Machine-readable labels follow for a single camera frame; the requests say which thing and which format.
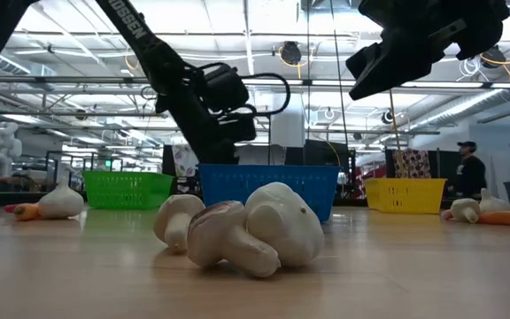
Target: orange carrot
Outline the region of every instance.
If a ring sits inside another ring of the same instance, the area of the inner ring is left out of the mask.
[[[442,213],[442,219],[445,221],[449,221],[452,218],[453,218],[452,210],[450,210],[450,209],[444,210],[444,212]]]
[[[38,204],[19,204],[15,207],[13,213],[17,221],[31,221],[41,218]]]
[[[487,224],[487,225],[506,225],[510,226],[510,212],[508,211],[498,211],[498,212],[489,212],[485,214],[479,215],[479,220],[477,223]]]
[[[13,214],[13,212],[15,211],[15,207],[17,207],[17,205],[7,205],[4,207],[4,212]]]

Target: person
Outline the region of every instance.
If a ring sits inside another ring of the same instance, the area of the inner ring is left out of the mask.
[[[463,198],[480,198],[482,188],[487,188],[485,181],[485,164],[474,153],[477,144],[474,142],[458,143],[460,147],[461,164],[458,166],[455,184],[450,191],[456,192]]]

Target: green basket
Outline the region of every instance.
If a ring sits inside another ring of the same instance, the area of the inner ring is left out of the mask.
[[[156,173],[85,171],[88,204],[94,208],[158,208],[170,196],[173,177]]]

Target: mushroom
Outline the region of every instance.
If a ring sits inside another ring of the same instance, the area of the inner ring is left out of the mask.
[[[476,223],[479,220],[481,210],[475,199],[456,199],[450,208],[453,218],[458,222]]]
[[[280,266],[276,250],[245,231],[243,204],[225,201],[207,207],[190,222],[188,257],[200,267],[227,260],[255,277],[271,276]]]
[[[158,210],[153,231],[173,253],[186,252],[190,220],[204,208],[202,200],[194,195],[173,195]]]
[[[245,211],[247,232],[271,245],[283,267],[308,264],[324,246],[318,216],[284,183],[259,187],[247,199]]]

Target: white statue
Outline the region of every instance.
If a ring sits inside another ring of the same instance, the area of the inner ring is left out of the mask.
[[[15,132],[19,126],[17,123],[0,123],[0,176],[11,176],[13,160],[21,156],[23,145],[15,139]]]

